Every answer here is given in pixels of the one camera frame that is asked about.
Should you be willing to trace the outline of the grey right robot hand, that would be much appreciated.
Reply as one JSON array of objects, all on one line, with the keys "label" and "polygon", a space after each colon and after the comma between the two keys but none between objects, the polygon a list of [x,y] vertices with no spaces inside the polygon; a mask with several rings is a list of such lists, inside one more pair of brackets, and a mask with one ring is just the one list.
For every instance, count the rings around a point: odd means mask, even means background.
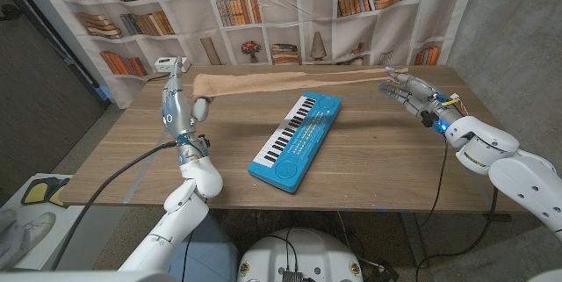
[{"label": "grey right robot hand", "polygon": [[463,117],[456,106],[449,104],[451,99],[435,85],[397,69],[388,69],[387,73],[390,79],[380,83],[378,90],[403,104],[408,112],[421,119],[425,127],[443,134]]}]

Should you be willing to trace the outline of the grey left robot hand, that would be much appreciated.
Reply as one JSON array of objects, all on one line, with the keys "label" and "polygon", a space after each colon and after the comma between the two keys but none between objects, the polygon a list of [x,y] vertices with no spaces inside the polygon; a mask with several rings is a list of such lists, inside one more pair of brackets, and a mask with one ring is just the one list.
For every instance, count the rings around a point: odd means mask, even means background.
[{"label": "grey left robot hand", "polygon": [[196,124],[203,122],[209,111],[208,98],[196,98],[192,105],[183,93],[183,58],[178,56],[162,90],[162,122],[174,139],[179,161],[208,156],[209,142],[204,135],[196,135]]}]

